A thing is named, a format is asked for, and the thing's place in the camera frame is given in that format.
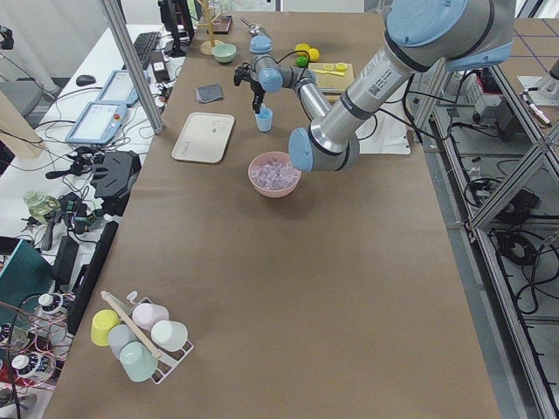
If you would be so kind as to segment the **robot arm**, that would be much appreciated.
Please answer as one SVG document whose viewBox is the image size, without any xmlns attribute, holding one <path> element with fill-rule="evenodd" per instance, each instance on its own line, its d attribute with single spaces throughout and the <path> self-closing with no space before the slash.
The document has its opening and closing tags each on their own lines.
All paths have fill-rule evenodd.
<svg viewBox="0 0 559 419">
<path fill-rule="evenodd" d="M 281 65 L 261 27 L 252 30 L 252 59 L 234 72 L 233 82 L 250 83 L 252 109 L 260 112 L 266 93 L 295 91 L 309 127 L 295 129 L 288 153 L 299 170 L 337 171 L 360 151 L 356 130 L 412 74 L 444 60 L 450 72 L 497 65 L 511 54 L 515 5 L 512 1 L 395 1 L 385 18 L 384 45 L 341 97 L 329 104 L 312 71 Z"/>
</svg>

